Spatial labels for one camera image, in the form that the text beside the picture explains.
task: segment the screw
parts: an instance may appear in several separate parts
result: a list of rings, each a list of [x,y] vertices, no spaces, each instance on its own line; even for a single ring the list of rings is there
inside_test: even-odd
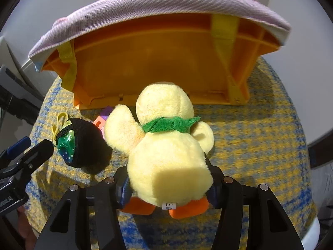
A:
[[[266,184],[261,184],[260,185],[260,189],[263,191],[267,191],[268,190],[268,186]]]
[[[113,182],[114,182],[114,178],[113,178],[113,177],[107,177],[107,178],[105,179],[105,182],[106,182],[107,184],[113,183]]]
[[[234,180],[231,177],[224,177],[223,181],[225,183],[232,183]]]
[[[79,188],[79,186],[78,186],[77,184],[73,184],[73,185],[71,185],[71,186],[69,187],[69,189],[70,189],[72,192],[76,191],[78,188]]]

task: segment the orange storage box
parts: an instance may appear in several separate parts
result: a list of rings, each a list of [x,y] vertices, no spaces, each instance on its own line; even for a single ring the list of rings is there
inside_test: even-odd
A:
[[[141,90],[159,81],[182,87],[193,104],[243,105],[257,57],[281,45],[272,31],[209,12],[140,16],[61,42],[42,70],[63,79],[81,110],[135,105]]]

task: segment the green scarf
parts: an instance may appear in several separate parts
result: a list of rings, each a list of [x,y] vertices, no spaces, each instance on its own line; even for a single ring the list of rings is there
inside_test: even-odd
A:
[[[191,126],[200,120],[200,117],[183,119],[181,117],[160,117],[142,125],[145,133],[157,133],[167,131],[179,131],[181,133],[189,133]]]

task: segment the plush toy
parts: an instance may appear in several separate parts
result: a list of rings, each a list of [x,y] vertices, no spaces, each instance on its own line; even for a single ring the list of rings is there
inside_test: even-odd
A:
[[[150,214],[155,206],[173,203],[174,218],[203,213],[206,191],[213,183],[205,163],[214,145],[213,131],[194,117],[186,93],[172,83],[147,86],[136,103],[137,123],[129,108],[118,105],[109,115],[106,142],[128,158],[130,185],[138,194],[124,211]]]

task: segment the white tag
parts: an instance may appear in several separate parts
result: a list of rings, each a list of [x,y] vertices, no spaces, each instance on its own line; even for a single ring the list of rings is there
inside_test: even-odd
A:
[[[163,203],[162,204],[162,210],[174,210],[176,208],[176,203]]]

